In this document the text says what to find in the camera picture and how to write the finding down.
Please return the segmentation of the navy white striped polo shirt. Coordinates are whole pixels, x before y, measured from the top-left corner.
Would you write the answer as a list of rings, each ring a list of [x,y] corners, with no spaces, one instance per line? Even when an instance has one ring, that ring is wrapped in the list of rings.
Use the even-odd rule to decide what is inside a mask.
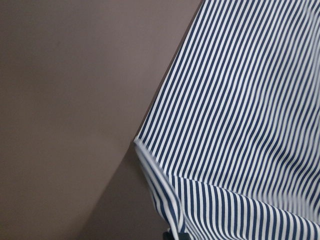
[[[319,239],[319,1],[204,0],[134,146],[164,239]]]

